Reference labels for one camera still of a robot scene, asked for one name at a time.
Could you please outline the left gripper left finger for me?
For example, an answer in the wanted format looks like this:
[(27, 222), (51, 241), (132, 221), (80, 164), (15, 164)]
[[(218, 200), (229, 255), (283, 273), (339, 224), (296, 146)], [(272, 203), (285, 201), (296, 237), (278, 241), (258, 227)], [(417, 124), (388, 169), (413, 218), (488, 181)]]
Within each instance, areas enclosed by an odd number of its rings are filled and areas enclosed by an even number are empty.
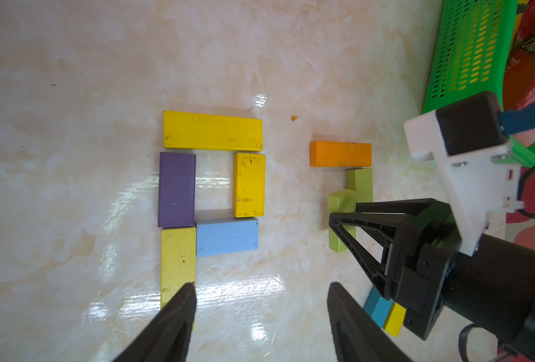
[(196, 289), (186, 283), (116, 361), (185, 361), (196, 313)]

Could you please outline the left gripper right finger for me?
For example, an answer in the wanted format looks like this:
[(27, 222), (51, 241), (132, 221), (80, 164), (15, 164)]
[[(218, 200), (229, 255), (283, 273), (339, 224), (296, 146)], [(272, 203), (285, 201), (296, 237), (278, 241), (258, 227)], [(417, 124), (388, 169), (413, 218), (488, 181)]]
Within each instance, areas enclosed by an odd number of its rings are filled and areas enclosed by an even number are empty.
[(330, 284), (327, 306), (337, 360), (411, 361), (340, 283)]

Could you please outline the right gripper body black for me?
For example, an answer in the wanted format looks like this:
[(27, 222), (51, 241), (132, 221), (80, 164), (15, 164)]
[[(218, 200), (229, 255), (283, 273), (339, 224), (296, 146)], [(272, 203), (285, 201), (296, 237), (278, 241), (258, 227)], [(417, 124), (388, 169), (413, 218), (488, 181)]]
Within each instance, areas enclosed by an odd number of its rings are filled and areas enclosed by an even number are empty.
[(382, 295), (406, 309), (404, 327), (428, 338), (442, 311), (441, 292), (460, 238), (451, 207), (438, 201), (387, 203), (394, 227)]

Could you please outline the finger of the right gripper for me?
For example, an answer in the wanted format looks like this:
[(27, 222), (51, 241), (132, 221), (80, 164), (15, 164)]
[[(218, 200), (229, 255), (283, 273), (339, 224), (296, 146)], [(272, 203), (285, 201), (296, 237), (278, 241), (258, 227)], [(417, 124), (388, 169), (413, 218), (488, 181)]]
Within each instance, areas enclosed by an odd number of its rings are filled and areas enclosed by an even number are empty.
[[(392, 300), (396, 297), (405, 267), (419, 259), (424, 246), (421, 237), (432, 224), (426, 212), (436, 203), (433, 198), (358, 203), (353, 213), (330, 214), (329, 227), (352, 253), (382, 297)], [(380, 260), (348, 232), (349, 226), (365, 232), (382, 246)]]

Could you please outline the yellow-green long block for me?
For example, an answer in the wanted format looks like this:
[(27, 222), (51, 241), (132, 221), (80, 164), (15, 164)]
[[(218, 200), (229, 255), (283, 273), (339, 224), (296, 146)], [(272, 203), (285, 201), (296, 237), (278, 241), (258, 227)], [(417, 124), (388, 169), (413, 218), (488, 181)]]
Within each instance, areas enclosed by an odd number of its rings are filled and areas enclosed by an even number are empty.
[(161, 236), (160, 307), (186, 283), (196, 282), (196, 228), (163, 229)]

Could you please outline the orange block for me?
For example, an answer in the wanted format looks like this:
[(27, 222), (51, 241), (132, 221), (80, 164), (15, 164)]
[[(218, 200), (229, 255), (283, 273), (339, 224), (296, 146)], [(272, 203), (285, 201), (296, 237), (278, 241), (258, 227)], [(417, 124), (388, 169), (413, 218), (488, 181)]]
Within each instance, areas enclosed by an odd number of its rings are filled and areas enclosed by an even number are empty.
[(371, 167), (370, 143), (313, 141), (310, 143), (311, 167)]

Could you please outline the light blue block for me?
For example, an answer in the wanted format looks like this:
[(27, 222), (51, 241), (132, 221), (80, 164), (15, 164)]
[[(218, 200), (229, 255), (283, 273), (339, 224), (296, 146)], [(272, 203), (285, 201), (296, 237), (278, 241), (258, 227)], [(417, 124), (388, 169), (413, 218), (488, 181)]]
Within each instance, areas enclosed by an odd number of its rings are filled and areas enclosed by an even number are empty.
[(215, 256), (257, 250), (256, 218), (203, 220), (196, 223), (196, 256)]

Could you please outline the short yellow block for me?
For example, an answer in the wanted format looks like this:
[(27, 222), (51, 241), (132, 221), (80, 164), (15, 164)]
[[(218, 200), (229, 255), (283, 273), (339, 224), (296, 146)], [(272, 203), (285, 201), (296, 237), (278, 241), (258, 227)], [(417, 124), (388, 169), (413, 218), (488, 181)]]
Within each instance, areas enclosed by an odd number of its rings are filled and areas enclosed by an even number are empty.
[(265, 183), (266, 156), (237, 152), (234, 158), (234, 217), (264, 216)]

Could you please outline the purple block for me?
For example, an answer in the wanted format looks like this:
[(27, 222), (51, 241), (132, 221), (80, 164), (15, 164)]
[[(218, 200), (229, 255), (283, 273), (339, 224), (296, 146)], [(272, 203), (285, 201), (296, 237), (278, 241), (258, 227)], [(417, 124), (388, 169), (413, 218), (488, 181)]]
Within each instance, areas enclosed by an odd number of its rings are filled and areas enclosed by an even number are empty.
[(194, 225), (196, 155), (160, 153), (158, 226), (162, 229)]

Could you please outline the long yellow block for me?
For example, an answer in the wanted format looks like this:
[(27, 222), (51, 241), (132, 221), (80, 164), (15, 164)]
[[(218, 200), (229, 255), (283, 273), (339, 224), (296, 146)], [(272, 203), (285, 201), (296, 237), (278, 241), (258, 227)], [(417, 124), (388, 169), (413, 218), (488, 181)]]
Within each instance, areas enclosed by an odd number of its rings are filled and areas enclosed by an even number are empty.
[(165, 110), (163, 142), (167, 149), (261, 152), (263, 123), (261, 119)]

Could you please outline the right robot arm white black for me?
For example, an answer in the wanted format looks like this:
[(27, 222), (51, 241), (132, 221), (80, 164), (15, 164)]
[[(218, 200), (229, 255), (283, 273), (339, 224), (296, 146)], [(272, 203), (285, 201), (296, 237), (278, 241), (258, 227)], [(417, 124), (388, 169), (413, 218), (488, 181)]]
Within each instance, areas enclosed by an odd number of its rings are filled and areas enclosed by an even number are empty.
[(481, 235), (466, 255), (450, 206), (431, 198), (360, 203), (329, 227), (416, 336), (449, 308), (535, 360), (535, 250)]

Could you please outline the cyan long block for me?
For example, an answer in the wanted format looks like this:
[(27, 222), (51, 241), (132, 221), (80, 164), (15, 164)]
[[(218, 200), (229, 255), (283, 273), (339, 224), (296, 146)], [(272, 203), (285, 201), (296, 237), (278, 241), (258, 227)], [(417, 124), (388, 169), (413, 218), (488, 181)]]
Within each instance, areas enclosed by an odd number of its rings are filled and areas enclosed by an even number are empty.
[(373, 287), (365, 301), (363, 309), (377, 326), (382, 329), (388, 319), (392, 306), (393, 301), (383, 298), (377, 288)]

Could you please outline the green plastic basket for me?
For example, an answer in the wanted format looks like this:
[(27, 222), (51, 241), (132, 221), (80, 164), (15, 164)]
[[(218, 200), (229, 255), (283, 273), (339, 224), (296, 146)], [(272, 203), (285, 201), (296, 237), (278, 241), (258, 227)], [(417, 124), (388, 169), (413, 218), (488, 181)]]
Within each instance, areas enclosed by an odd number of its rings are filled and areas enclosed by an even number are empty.
[(496, 94), (505, 109), (504, 76), (526, 2), (444, 3), (424, 101), (426, 113), (483, 91)]

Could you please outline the red snack bag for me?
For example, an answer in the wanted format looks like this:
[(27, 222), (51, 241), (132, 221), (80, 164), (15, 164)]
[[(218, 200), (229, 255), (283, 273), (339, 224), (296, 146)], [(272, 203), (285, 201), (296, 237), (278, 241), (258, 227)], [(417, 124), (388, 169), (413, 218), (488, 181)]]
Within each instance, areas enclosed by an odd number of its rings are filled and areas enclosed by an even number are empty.
[(535, 1), (527, 1), (504, 76), (503, 103), (520, 110), (535, 103)]

